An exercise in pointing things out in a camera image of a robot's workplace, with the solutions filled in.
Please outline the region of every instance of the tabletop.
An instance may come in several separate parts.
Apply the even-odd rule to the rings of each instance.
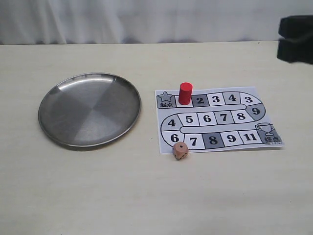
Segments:
[[[313,67],[277,42],[0,46],[0,230],[14,235],[313,234]],[[108,72],[142,100],[94,151],[52,143],[37,114],[57,83]],[[281,149],[160,154],[155,90],[256,87]]]

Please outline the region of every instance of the white curtain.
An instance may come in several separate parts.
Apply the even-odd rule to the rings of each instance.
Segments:
[[[277,40],[313,0],[0,0],[1,44]]]

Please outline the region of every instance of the metal plate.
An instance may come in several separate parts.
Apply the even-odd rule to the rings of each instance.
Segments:
[[[67,79],[43,98],[39,124],[53,141],[95,147],[129,131],[141,109],[137,89],[122,77],[87,73]]]

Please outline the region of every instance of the die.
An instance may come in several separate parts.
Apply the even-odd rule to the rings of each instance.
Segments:
[[[187,157],[188,152],[188,147],[184,142],[177,142],[173,145],[173,154],[178,161]]]

